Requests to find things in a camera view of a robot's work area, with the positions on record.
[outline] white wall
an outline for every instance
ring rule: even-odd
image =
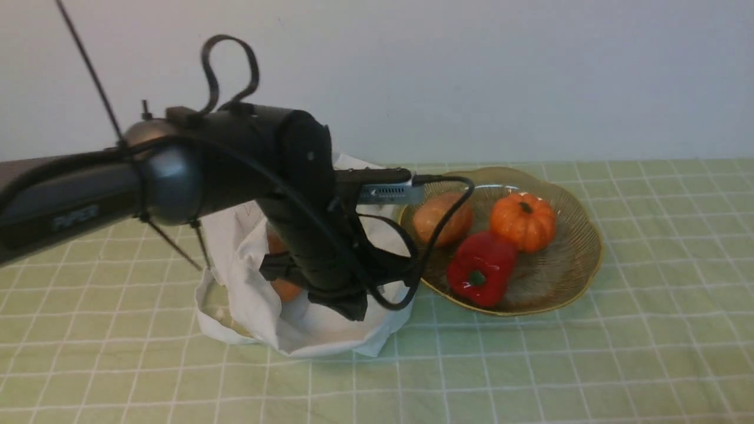
[[[67,0],[121,124],[204,105],[202,41],[252,101],[373,161],[754,155],[753,0]],[[213,55],[224,97],[242,53]],[[112,132],[52,0],[0,4],[0,160]]]

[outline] gold rim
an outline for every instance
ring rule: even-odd
[[[542,183],[543,185],[554,186],[558,190],[562,190],[565,193],[568,193],[568,195],[570,195],[572,197],[573,201],[575,201],[575,203],[582,209],[582,211],[584,212],[584,215],[587,217],[587,223],[589,224],[589,227],[597,234],[597,243],[599,244],[599,257],[597,258],[596,265],[594,266],[592,272],[589,274],[589,277],[587,278],[586,283],[584,283],[584,286],[581,288],[581,290],[578,293],[576,293],[574,296],[572,296],[568,300],[566,300],[564,302],[561,302],[561,303],[559,303],[557,305],[548,306],[548,307],[541,308],[541,309],[531,309],[531,310],[528,310],[528,311],[521,311],[521,312],[499,312],[499,311],[492,311],[492,310],[488,310],[488,309],[481,309],[481,308],[478,308],[476,306],[472,306],[472,305],[469,305],[467,303],[463,303],[463,302],[455,299],[454,297],[449,296],[447,293],[441,291],[438,287],[435,287],[433,284],[431,284],[429,281],[427,281],[424,278],[424,276],[422,276],[420,278],[421,282],[424,283],[425,286],[427,286],[430,289],[432,289],[435,293],[438,293],[439,295],[441,295],[445,299],[450,300],[451,302],[453,302],[456,305],[459,305],[459,306],[461,306],[461,307],[463,307],[465,309],[470,309],[472,311],[480,312],[480,313],[483,313],[483,314],[486,314],[486,315],[494,315],[494,316],[500,316],[500,317],[524,316],[524,315],[541,314],[541,313],[544,313],[544,312],[551,312],[551,311],[554,311],[556,309],[561,309],[561,308],[563,308],[565,306],[568,306],[571,303],[575,302],[576,300],[580,299],[584,295],[584,293],[587,292],[587,290],[589,289],[589,287],[592,285],[592,283],[594,281],[594,278],[596,277],[596,275],[599,272],[599,270],[602,268],[602,259],[603,259],[604,255],[605,255],[605,246],[602,243],[602,233],[600,232],[599,228],[592,223],[592,220],[589,219],[588,214],[586,214],[586,210],[587,209],[584,207],[584,204],[581,203],[581,200],[579,200],[578,197],[576,197],[572,192],[570,192],[570,190],[568,190],[568,189],[566,189],[564,187],[558,186],[557,184],[553,184],[553,183],[550,183],[548,181],[541,180],[541,179],[539,179],[539,178],[537,178],[537,177],[535,177],[535,176],[533,176],[533,175],[531,175],[529,173],[526,173],[524,171],[519,171],[517,169],[510,168],[510,167],[481,167],[481,168],[478,168],[478,169],[472,170],[472,171],[448,172],[448,173],[445,173],[444,175],[448,175],[448,176],[449,175],[458,175],[458,174],[464,174],[464,175],[466,175],[466,174],[479,173],[479,172],[484,171],[484,170],[492,170],[492,169],[496,169],[496,170],[505,169],[506,171],[513,171],[513,172],[516,172],[518,174],[523,175],[524,177],[528,177],[528,178],[531,178],[531,179],[533,179],[535,181],[538,181],[539,183]],[[403,220],[403,215],[405,214],[407,208],[408,208],[408,206],[404,205],[400,209],[400,212],[397,215],[397,222],[399,224]]]

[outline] green tablecloth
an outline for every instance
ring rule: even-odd
[[[200,275],[121,223],[0,269],[0,422],[754,422],[754,160],[508,165],[603,233],[570,306],[494,318],[422,289],[379,358],[293,361],[202,336]]]

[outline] fruit bowl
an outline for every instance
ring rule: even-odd
[[[552,183],[508,167],[485,167],[476,171],[456,171],[447,175],[467,177],[476,188],[469,205],[474,211],[474,225],[469,234],[489,229],[492,205],[512,192],[530,192],[550,203],[557,214],[557,231],[543,250],[519,255],[505,298],[492,308],[483,308],[456,296],[449,288],[445,270],[460,241],[435,248],[422,281],[448,300],[467,309],[490,315],[516,316],[552,311],[578,299],[590,286],[602,262],[602,241],[587,212],[570,192]],[[444,192],[465,190],[462,183],[433,183],[426,186],[425,201]],[[412,223],[420,204],[399,212],[398,223],[419,246]]]

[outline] pumpkin stem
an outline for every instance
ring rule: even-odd
[[[532,209],[532,207],[529,206],[529,204],[526,203],[525,201],[520,201],[519,205],[521,206],[521,210],[523,210],[524,212],[526,212],[528,214],[533,214],[534,213],[534,210]]]
[[[484,274],[482,274],[479,269],[469,272],[469,284],[473,286],[482,286],[486,281],[487,279],[484,278]]]

